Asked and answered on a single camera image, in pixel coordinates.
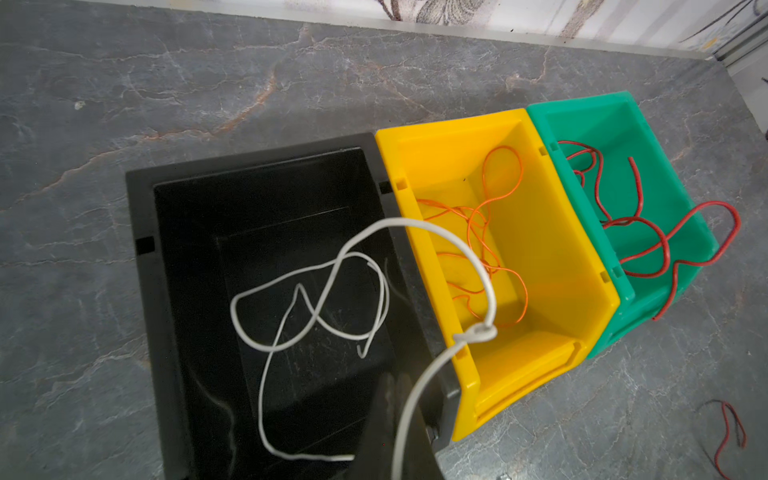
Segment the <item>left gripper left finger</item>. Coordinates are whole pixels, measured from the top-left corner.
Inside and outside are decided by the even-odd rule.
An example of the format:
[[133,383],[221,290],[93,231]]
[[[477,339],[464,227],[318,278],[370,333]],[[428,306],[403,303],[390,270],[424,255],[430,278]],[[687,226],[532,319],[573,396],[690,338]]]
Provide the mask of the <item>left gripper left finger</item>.
[[396,382],[391,373],[383,374],[373,396],[348,479],[390,479],[396,433]]

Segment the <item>black plastic bin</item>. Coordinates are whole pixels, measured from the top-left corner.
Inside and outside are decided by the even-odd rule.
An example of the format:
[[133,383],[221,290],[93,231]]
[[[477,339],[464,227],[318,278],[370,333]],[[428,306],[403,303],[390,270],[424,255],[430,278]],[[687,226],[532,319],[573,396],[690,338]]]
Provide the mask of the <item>black plastic bin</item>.
[[385,374],[444,349],[372,133],[126,176],[164,474],[331,479]]

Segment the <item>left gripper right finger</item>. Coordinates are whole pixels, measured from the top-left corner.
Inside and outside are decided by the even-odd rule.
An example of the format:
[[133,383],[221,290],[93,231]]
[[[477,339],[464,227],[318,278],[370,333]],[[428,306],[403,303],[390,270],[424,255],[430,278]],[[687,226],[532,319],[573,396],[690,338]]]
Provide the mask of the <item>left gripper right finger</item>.
[[400,473],[405,480],[444,480],[418,406],[410,419]]

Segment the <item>yellow plastic bin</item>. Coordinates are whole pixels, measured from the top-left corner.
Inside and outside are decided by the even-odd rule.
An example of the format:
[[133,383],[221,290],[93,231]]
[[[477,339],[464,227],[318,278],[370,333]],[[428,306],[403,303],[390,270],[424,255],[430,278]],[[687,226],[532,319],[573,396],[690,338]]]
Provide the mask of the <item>yellow plastic bin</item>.
[[467,243],[497,299],[497,336],[452,360],[460,441],[581,364],[619,295],[526,111],[382,129],[375,139],[401,214]]

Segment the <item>green plastic bin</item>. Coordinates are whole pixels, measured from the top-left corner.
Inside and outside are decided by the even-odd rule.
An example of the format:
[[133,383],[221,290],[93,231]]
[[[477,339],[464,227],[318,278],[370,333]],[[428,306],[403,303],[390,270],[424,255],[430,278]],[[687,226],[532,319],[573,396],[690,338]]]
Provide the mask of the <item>green plastic bin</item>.
[[620,305],[596,357],[679,299],[719,243],[628,92],[526,109]]

